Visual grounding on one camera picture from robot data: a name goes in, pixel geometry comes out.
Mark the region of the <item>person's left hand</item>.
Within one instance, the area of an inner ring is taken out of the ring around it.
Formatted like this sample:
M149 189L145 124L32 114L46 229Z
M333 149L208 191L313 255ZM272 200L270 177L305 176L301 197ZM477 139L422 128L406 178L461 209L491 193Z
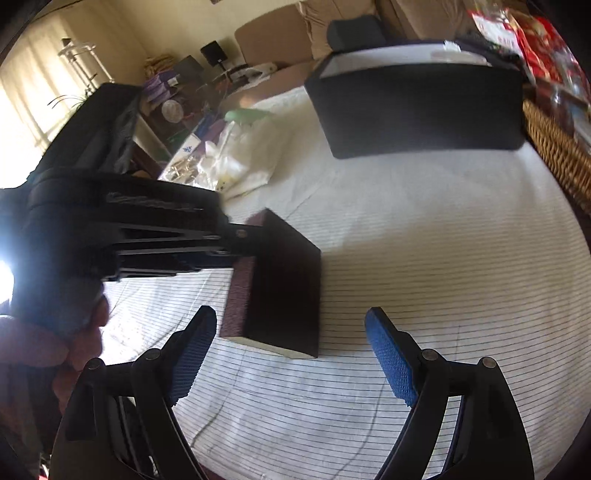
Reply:
M1 411L12 402L9 366L58 367L51 381L59 411L64 413L78 377L86 363L102 353L101 329L109 320L109 303L102 296L94 307L90 323L69 340L49 330L7 315L8 303L1 305Z

